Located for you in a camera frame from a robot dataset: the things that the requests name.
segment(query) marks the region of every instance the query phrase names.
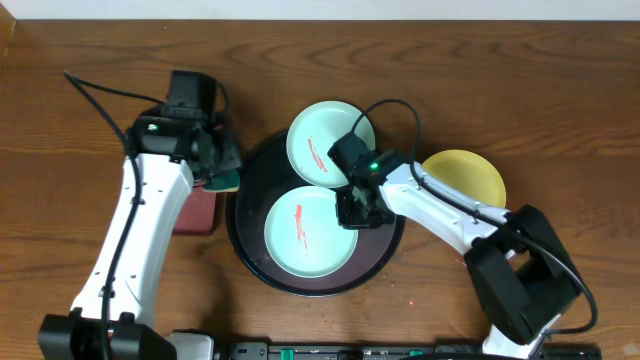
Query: tabletop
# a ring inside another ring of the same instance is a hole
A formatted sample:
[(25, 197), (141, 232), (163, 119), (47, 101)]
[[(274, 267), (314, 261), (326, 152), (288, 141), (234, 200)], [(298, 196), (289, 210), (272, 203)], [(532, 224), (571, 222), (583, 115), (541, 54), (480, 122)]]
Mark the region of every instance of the tabletop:
[[(556, 229), (600, 308), (587, 334), (607, 359), (640, 354), (640, 24), (585, 22), (20, 21), (0, 70), (0, 357), (41, 358), (47, 313), (65, 315), (118, 198), (121, 145), (62, 71), (164, 97), (170, 71), (226, 84), (243, 153), (308, 105), (397, 97), (423, 118), (418, 159), (466, 149)], [(149, 105), (96, 94), (121, 127)], [(370, 116), (378, 147), (408, 152), (409, 113)], [(210, 236), (174, 236), (155, 330), (225, 340), (407, 344), (488, 334), (467, 271), (408, 221), (375, 278), (326, 298), (288, 295), (242, 264), (224, 199)], [(577, 326), (580, 298), (557, 326)]]

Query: yellow plate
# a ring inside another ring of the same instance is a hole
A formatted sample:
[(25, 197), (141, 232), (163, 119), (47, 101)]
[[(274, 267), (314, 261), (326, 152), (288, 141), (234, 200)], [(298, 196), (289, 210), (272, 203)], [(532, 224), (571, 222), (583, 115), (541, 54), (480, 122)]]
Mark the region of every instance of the yellow plate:
[(428, 158), (422, 167), (436, 179), (478, 201), (498, 207), (507, 203), (500, 173), (478, 154), (445, 150)]

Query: red mark on plate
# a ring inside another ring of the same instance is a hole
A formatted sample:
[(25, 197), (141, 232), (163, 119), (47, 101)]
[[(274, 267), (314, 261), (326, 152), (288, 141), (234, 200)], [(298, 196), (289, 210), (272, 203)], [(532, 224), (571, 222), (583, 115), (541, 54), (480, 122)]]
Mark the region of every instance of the red mark on plate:
[(302, 205), (298, 205), (296, 208), (296, 228), (298, 230), (298, 242), (302, 242), (304, 240), (304, 248), (305, 250), (309, 250), (309, 246), (307, 244), (307, 233), (302, 229)]
[(322, 162), (322, 159), (320, 158), (320, 156), (316, 155), (316, 148), (313, 146), (313, 141), (311, 140), (311, 137), (309, 137), (307, 141), (309, 142), (309, 149), (311, 150), (311, 155), (313, 155), (313, 160), (316, 162), (316, 165), (318, 165), (318, 168), (324, 172), (329, 172), (327, 168), (324, 166), (324, 163)]

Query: dark round plate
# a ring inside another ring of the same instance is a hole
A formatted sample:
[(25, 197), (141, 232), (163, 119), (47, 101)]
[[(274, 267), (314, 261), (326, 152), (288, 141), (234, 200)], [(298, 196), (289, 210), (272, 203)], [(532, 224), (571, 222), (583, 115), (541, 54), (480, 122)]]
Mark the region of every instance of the dark round plate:
[(264, 224), (282, 195), (310, 185), (296, 174), (286, 151), (287, 133), (269, 140), (245, 162), (240, 191), (227, 199), (227, 229), (244, 264), (265, 283), (304, 296), (327, 296), (351, 290), (371, 279), (389, 261), (402, 237), (404, 217), (375, 230), (359, 230), (353, 255), (335, 272), (319, 278), (292, 275), (271, 259)]

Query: white background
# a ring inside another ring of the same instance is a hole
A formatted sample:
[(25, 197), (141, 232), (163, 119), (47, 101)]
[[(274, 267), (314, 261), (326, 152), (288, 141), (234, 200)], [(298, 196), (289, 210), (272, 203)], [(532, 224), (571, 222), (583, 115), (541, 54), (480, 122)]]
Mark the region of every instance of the white background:
[(640, 20), (640, 0), (0, 0), (16, 19)]

